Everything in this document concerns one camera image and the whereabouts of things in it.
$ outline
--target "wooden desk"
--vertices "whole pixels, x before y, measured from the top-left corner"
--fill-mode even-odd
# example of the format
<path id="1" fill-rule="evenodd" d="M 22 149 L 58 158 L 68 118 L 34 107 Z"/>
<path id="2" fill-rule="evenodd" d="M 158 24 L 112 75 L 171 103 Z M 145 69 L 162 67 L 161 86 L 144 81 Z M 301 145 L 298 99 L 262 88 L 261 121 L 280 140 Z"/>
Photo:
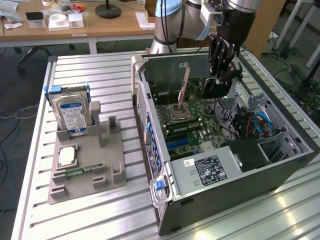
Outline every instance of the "wooden desk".
<path id="1" fill-rule="evenodd" d="M 120 2 L 138 9 L 144 5 L 137 2 Z M 5 29 L 3 24 L 8 21 L 0 20 L 0 47 L 39 46 L 55 44 L 88 43 L 91 54 L 97 53 L 96 43 L 99 41 L 152 39 L 153 30 L 141 30 L 136 19 L 138 10 L 122 5 L 121 16 L 115 19 L 104 19 L 96 15 L 96 6 L 102 2 L 83 2 L 87 6 L 89 15 L 83 16 L 84 27 L 62 31 L 48 30 L 48 16 L 45 16 L 46 26 L 29 28 L 26 13 L 41 12 L 49 7 L 43 6 L 40 0 L 19 2 L 17 12 L 25 19 L 23 26 L 14 29 Z"/>

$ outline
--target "hard drive label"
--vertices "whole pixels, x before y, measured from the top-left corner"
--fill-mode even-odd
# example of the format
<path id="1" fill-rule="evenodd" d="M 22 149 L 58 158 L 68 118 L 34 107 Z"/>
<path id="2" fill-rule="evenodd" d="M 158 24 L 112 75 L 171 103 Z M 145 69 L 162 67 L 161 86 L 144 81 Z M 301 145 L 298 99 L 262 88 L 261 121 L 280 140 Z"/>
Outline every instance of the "hard drive label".
<path id="1" fill-rule="evenodd" d="M 61 104 L 60 108 L 68 131 L 80 133 L 87 128 L 86 119 L 81 114 L 82 104 L 80 102 Z"/>
<path id="2" fill-rule="evenodd" d="M 204 186 L 227 179 L 217 155 L 194 161 L 201 182 Z"/>

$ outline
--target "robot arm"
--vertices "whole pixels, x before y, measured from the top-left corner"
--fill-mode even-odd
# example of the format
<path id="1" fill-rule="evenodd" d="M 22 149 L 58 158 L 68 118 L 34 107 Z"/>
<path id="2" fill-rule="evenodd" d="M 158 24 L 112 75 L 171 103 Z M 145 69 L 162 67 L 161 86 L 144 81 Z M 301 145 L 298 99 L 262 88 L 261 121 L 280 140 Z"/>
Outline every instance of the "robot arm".
<path id="1" fill-rule="evenodd" d="M 210 27 L 217 26 L 217 35 L 210 35 L 208 60 L 212 77 L 205 85 L 203 97 L 223 97 L 229 92 L 232 79 L 242 72 L 238 63 L 240 47 L 248 37 L 261 1 L 187 0 L 182 3 L 182 0 L 167 0 L 164 4 L 164 0 L 158 0 L 150 53 L 169 53 L 170 49 L 176 52 L 177 37 L 203 40 L 208 36 Z"/>

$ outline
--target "chair wheel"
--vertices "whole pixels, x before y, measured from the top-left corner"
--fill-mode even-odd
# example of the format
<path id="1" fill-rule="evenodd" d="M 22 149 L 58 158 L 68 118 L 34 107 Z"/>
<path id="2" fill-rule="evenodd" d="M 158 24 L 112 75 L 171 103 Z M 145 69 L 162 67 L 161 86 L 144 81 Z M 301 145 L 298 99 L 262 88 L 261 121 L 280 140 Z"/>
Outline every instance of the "chair wheel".
<path id="1" fill-rule="evenodd" d="M 14 49 L 14 51 L 17 53 L 17 54 L 20 54 L 21 53 L 21 48 L 20 47 L 14 47 L 13 48 Z"/>
<path id="2" fill-rule="evenodd" d="M 19 74 L 25 74 L 26 73 L 26 70 L 24 68 L 22 68 L 22 67 L 18 67 L 16 70 L 18 71 Z"/>

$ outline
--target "hard drive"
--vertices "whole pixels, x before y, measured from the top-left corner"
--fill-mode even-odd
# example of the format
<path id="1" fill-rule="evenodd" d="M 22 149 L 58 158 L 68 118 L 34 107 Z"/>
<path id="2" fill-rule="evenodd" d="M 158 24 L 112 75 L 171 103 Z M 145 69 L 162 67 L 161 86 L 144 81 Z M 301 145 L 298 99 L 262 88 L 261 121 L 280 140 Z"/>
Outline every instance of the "hard drive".
<path id="1" fill-rule="evenodd" d="M 70 137 L 88 134 L 87 126 L 93 124 L 89 110 L 88 84 L 77 87 L 53 86 L 45 96 L 52 107 L 59 130 L 68 130 Z"/>

